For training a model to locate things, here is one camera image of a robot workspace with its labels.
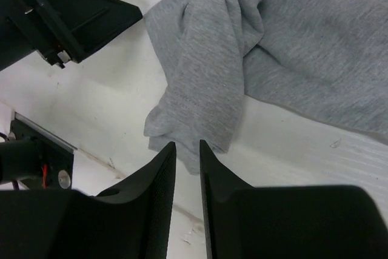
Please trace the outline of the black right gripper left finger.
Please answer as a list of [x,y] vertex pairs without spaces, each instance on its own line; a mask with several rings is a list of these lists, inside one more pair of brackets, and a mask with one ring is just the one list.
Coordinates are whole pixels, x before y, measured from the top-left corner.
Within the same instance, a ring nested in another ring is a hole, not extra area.
[[77,190],[3,190],[2,258],[165,258],[176,146],[88,196]]

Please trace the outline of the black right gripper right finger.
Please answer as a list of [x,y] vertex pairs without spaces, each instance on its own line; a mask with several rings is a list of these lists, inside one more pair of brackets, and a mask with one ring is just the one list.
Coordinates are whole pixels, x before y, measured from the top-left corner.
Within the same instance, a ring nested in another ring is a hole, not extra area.
[[208,258],[386,258],[387,226],[351,185],[253,187],[199,144]]

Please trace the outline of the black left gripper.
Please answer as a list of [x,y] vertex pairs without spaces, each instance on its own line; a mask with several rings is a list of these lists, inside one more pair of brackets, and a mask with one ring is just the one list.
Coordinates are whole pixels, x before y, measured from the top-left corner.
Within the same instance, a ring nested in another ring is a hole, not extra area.
[[82,62],[140,20],[121,0],[1,0],[1,69],[33,52],[60,68]]

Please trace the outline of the grey tank top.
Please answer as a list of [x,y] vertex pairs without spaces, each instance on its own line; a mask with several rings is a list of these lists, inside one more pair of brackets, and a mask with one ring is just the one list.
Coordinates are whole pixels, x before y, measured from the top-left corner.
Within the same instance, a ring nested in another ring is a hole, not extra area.
[[167,80],[149,148],[226,153],[245,96],[321,123],[387,134],[387,0],[161,0],[144,16]]

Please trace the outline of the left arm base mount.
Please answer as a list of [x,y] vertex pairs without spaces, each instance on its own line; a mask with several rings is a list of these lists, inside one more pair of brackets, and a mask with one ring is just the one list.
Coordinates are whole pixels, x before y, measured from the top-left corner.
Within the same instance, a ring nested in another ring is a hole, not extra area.
[[1,133],[1,184],[26,189],[71,189],[76,148],[15,113],[9,134]]

